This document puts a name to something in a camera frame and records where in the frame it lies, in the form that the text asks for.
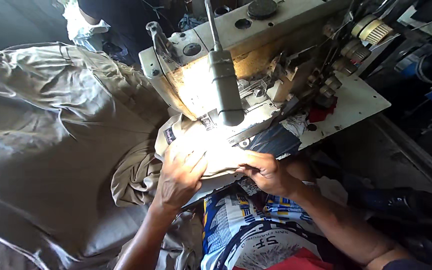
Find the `person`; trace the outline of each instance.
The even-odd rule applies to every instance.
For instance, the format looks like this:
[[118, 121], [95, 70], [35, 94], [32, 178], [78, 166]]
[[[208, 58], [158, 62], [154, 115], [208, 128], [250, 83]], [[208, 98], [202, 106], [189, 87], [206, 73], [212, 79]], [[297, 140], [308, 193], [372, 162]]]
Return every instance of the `person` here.
[[[207, 167], [204, 155], [202, 150], [178, 147], [174, 142], [169, 146], [153, 203], [115, 270], [155, 268], [168, 227], [201, 187]], [[271, 196], [262, 214], [243, 196], [236, 203], [227, 196], [217, 197], [218, 193], [204, 200], [202, 270], [328, 270], [344, 265], [342, 258], [368, 270], [432, 269], [353, 217], [347, 208], [319, 194], [301, 163], [279, 162], [270, 154], [249, 150], [237, 160], [237, 172]], [[237, 230], [231, 229], [235, 224]]]
[[161, 14], [162, 10], [153, 10], [159, 6], [155, 0], [78, 0], [81, 15], [91, 25], [104, 20], [120, 36], [129, 55], [139, 63], [139, 52], [153, 46], [153, 40], [147, 33], [146, 24], [160, 20], [165, 32], [171, 32], [171, 23]]

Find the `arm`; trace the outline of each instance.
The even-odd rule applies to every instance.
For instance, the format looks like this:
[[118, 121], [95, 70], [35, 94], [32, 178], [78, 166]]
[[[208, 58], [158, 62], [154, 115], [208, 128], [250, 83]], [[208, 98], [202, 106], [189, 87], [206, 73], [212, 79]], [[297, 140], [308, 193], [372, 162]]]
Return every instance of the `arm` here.
[[171, 223], [201, 187], [199, 179], [207, 167], [204, 152], [177, 149], [176, 142], [166, 150], [153, 203], [114, 270], [153, 270]]
[[390, 261], [410, 259], [409, 253], [349, 209], [316, 193], [281, 169], [272, 155], [245, 151], [237, 172], [251, 177], [261, 190], [295, 201], [314, 220], [328, 240], [368, 270], [381, 270]]

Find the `wall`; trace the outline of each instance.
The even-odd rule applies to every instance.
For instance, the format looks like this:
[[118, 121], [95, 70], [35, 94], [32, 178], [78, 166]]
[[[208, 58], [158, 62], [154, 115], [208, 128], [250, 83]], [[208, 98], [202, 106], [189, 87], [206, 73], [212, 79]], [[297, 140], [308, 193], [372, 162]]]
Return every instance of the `wall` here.
[[62, 41], [72, 44], [63, 10], [57, 9], [52, 2], [0, 0], [0, 50], [26, 43]]

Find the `sewing machine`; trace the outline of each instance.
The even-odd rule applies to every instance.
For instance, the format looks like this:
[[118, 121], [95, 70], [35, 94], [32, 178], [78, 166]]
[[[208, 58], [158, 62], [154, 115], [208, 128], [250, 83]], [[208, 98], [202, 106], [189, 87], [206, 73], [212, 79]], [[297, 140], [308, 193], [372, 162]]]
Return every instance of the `sewing machine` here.
[[[256, 8], [254, 1], [215, 19], [221, 45], [233, 58], [245, 112], [237, 126], [218, 123], [207, 60], [214, 46], [209, 23], [170, 38], [148, 24], [154, 46], [140, 52], [141, 67], [171, 108], [201, 120], [207, 130], [219, 129], [235, 145], [312, 102], [329, 107], [337, 97], [333, 114], [299, 137], [302, 149], [391, 105], [356, 75], [371, 53], [361, 40], [379, 43], [390, 28], [375, 17], [353, 17], [357, 11], [349, 12], [349, 0], [259, 1]], [[200, 193], [239, 176], [223, 178], [205, 181]]]

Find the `khaki fabric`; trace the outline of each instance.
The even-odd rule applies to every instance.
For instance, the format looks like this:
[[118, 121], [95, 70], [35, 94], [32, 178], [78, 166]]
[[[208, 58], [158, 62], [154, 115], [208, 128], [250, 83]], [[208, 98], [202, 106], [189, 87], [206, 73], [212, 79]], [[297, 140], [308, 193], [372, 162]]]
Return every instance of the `khaki fabric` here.
[[231, 147], [224, 137], [218, 135], [217, 129], [207, 131], [199, 120], [191, 121], [183, 114], [179, 114], [171, 117], [159, 128], [154, 145], [159, 159], [164, 160], [166, 149], [176, 139], [178, 147], [206, 151], [208, 167], [202, 179], [233, 174], [238, 168], [238, 156], [243, 150]]
[[[127, 249], [129, 242], [123, 245], [118, 258]], [[194, 213], [182, 212], [164, 236], [155, 270], [196, 270], [202, 259], [203, 224]]]
[[[152, 164], [148, 141], [166, 108], [145, 77], [105, 53], [62, 43], [0, 51], [0, 242], [42, 270], [116, 257], [147, 205], [117, 207], [111, 177], [124, 156], [137, 156], [133, 168]], [[138, 174], [147, 187], [148, 173]]]
[[154, 140], [136, 145], [118, 164], [111, 180], [111, 194], [117, 206], [153, 201], [163, 163], [154, 156]]

